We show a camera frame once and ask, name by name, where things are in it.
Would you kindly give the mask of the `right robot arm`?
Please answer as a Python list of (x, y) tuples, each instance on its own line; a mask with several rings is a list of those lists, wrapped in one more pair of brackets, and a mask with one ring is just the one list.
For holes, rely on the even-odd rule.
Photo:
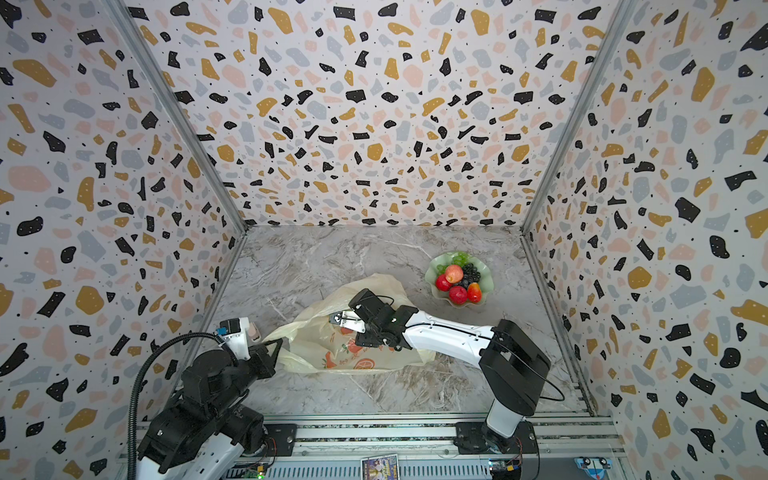
[(510, 320), (495, 326), (457, 323), (413, 306), (395, 308), (363, 289), (330, 322), (354, 331), (360, 347), (427, 350), (479, 368), (494, 400), (483, 426), (457, 428), (455, 445), (462, 453), (508, 453), (517, 427), (543, 399), (551, 361)]

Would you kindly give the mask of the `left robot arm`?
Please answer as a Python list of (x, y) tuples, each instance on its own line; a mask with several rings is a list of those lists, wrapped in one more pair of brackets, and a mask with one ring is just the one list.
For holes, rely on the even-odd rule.
[(275, 455), (264, 416), (245, 406), (250, 387), (269, 379), (283, 341), (249, 346), (238, 358), (223, 339), (199, 355), (181, 375), (181, 389), (137, 437), (139, 385), (129, 404), (128, 479), (220, 479), (244, 454)]

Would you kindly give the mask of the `orange red mango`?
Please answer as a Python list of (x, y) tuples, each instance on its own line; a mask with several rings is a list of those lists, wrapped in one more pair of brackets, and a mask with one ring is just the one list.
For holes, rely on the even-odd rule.
[(471, 303), (479, 303), (482, 301), (483, 291), (477, 282), (471, 283), (467, 287), (467, 299)]

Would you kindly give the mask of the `dark purple grapes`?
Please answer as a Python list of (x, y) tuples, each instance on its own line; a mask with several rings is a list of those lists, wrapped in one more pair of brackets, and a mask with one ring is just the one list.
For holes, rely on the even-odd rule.
[(482, 275), (473, 263), (466, 263), (462, 266), (463, 278), (461, 283), (468, 287), (470, 284), (479, 283)]

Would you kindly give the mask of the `pink peach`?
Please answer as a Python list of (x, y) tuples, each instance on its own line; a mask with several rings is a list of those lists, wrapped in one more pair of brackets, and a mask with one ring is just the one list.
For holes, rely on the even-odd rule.
[(464, 278), (463, 268), (456, 264), (449, 265), (444, 274), (452, 284), (457, 284)]

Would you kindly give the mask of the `cream plastic bag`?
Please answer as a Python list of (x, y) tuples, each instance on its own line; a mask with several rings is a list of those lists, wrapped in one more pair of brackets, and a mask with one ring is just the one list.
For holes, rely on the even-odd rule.
[(292, 323), (277, 328), (264, 338), (266, 342), (284, 341), (278, 363), (291, 373), (303, 375), (368, 375), (407, 366), (422, 367), (433, 362), (436, 354), (429, 350), (395, 351), (385, 346), (358, 346), (354, 331), (330, 322), (330, 315), (346, 308), (353, 296), (364, 288), (391, 297), (396, 307), (413, 304), (403, 285), (392, 275), (374, 274), (345, 284), (328, 298), (307, 307)]

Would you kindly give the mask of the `green grapes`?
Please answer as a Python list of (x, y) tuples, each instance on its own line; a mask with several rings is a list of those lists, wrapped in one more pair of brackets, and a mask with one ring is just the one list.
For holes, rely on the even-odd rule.
[(447, 252), (436, 258), (435, 269), (439, 275), (444, 274), (445, 270), (451, 265), (457, 265), (463, 268), (469, 262), (470, 255), (467, 252), (456, 251)]

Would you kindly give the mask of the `red apple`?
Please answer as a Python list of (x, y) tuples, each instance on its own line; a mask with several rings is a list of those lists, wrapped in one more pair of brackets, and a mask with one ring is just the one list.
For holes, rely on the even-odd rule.
[(454, 285), (448, 291), (450, 301), (455, 305), (463, 305), (468, 301), (467, 289), (461, 285)]
[(442, 292), (448, 292), (453, 284), (447, 279), (445, 274), (439, 275), (435, 280), (435, 287)]

